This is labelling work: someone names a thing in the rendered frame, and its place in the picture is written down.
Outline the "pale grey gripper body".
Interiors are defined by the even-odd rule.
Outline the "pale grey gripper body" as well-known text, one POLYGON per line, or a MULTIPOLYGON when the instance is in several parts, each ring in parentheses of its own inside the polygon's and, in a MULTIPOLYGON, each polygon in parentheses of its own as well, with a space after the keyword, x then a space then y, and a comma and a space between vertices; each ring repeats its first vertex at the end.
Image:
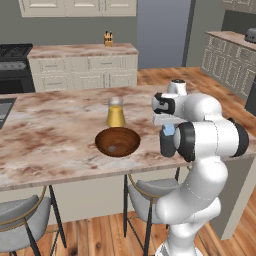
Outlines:
POLYGON ((180 124, 183 122, 184 122, 184 119, 180 117, 176 117, 176 116, 165 114, 165 113, 161 113, 161 114, 153 113, 152 123, 154 126, 180 124))

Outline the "brown wooden bowl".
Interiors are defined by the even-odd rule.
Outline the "brown wooden bowl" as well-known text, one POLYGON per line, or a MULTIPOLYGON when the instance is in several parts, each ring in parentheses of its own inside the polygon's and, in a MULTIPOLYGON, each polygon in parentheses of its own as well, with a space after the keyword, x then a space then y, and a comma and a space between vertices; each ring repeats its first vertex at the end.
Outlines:
POLYGON ((125 157, 137 150, 140 145, 140 136, 129 128, 112 127, 97 134, 95 145, 104 155, 125 157), (117 147, 115 152, 109 151, 109 147, 112 145, 117 147))

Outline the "glass cup with yellow drink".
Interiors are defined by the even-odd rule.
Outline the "glass cup with yellow drink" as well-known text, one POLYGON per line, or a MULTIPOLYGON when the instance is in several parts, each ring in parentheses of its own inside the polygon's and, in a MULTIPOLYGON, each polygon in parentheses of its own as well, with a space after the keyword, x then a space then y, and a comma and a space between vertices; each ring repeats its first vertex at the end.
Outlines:
POLYGON ((107 124, 109 127, 123 127, 125 124, 123 113, 123 99, 112 97, 108 100, 108 117, 107 124))

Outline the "grey stool with black legs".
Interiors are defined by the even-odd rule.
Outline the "grey stool with black legs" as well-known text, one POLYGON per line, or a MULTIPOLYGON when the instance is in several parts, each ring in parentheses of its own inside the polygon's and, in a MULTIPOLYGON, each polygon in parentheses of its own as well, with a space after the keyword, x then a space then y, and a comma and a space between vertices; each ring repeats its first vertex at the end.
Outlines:
POLYGON ((124 175, 124 202, 123 202, 123 234, 127 234, 127 226, 130 226, 140 247, 143 250, 143 256, 149 256, 149 242, 151 235, 151 226, 161 224, 154 213, 154 204, 157 200, 167 195, 178 186, 180 168, 176 169, 173 178, 135 182, 130 174, 124 175), (128 216, 128 200, 131 200, 136 212, 136 218, 146 223, 145 242, 142 243, 131 223, 131 217, 128 216))
MULTIPOLYGON (((50 209, 54 210, 57 221, 55 238, 61 237, 63 246, 67 247, 55 193, 49 185, 43 187, 41 196, 0 203, 0 253, 17 256, 18 250, 31 247, 34 256, 41 256, 37 242, 46 232, 50 209)), ((50 255, 53 255, 55 243, 50 255)))

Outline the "grey base cupboards marble top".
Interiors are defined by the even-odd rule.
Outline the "grey base cupboards marble top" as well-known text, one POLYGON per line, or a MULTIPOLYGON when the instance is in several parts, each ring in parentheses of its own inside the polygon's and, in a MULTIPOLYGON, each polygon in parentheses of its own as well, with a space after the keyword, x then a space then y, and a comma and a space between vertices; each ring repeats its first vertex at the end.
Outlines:
POLYGON ((256 76, 256 43, 232 31, 206 32, 201 70, 243 99, 256 76))

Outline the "black appliance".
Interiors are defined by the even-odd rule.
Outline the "black appliance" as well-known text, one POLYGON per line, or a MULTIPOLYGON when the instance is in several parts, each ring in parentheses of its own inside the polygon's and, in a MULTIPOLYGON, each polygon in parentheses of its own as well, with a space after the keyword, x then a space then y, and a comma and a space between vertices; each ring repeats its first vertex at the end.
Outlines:
POLYGON ((256 76, 247 98, 245 109, 256 117, 256 76))

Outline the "cream base cupboards marble top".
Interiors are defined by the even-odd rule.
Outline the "cream base cupboards marble top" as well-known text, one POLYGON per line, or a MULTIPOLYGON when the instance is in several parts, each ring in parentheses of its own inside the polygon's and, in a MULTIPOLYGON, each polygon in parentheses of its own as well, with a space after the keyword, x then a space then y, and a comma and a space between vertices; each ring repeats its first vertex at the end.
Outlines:
POLYGON ((130 43, 34 46, 28 60, 37 92, 137 85, 130 43))

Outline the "wooden knife block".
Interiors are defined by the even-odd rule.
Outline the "wooden knife block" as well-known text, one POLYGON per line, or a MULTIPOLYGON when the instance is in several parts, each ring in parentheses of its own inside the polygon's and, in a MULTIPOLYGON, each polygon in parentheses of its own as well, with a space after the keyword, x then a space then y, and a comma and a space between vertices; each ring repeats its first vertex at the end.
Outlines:
POLYGON ((112 34, 112 32, 106 31, 104 33, 104 45, 106 47, 112 47, 113 46, 113 34, 112 34))

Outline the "grey toaster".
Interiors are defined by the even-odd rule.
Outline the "grey toaster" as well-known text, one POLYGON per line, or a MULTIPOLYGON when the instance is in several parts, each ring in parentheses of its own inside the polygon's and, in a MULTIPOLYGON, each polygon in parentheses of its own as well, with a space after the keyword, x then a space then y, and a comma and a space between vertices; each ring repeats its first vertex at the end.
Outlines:
POLYGON ((250 28, 245 34, 245 41, 256 44, 256 28, 250 28))

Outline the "black stove with oven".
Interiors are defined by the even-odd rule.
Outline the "black stove with oven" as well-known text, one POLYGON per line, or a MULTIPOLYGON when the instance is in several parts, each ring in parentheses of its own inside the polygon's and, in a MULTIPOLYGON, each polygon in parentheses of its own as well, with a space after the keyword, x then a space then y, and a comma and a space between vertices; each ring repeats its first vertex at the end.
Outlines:
POLYGON ((32 43, 0 44, 0 94, 35 91, 28 54, 32 43))

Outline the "grey sink basin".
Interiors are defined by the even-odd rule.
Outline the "grey sink basin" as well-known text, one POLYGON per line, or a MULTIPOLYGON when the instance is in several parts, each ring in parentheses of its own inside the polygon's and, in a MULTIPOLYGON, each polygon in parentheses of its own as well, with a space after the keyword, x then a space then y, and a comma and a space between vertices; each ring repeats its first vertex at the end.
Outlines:
POLYGON ((0 130, 3 128, 15 101, 15 98, 0 99, 0 130))

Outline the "cream wall cupboards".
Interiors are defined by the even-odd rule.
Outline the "cream wall cupboards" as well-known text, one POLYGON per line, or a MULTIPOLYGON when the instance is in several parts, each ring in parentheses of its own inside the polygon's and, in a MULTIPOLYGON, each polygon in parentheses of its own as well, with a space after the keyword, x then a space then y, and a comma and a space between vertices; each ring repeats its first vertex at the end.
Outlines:
POLYGON ((130 17, 137 0, 18 0, 23 17, 130 17))

